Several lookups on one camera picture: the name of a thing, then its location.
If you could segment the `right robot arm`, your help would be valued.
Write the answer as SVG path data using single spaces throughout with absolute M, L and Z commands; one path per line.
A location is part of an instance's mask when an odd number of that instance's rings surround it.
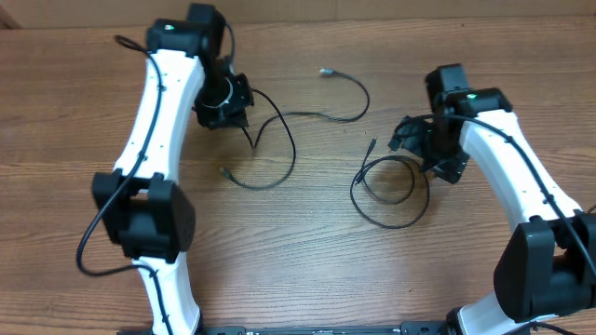
M 440 334 L 527 334 L 547 320 L 595 306 L 595 214 L 544 168 L 504 93 L 474 89 L 460 64 L 425 78 L 431 112 L 405 117 L 389 147 L 457 183 L 474 160 L 505 210 L 511 238 L 494 269 L 494 290 L 453 309 Z

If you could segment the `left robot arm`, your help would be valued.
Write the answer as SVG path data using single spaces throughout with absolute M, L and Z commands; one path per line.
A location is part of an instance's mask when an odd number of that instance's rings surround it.
M 146 76 L 141 103 L 122 154 L 110 173 L 96 173 L 91 191 L 98 207 L 92 225 L 104 224 L 110 240 L 140 273 L 153 313 L 150 334 L 197 334 L 201 312 L 187 267 L 196 212 L 179 185 L 185 131 L 191 115 L 208 129 L 246 127 L 253 95 L 232 56 L 220 55 L 224 16 L 193 3 L 184 20 L 158 19 L 140 46 Z

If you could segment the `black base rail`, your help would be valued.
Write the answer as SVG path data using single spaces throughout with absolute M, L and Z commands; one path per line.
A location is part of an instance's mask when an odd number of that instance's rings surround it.
M 445 321 L 406 321 L 397 326 L 345 326 L 307 328 L 199 327 L 197 335 L 457 335 Z

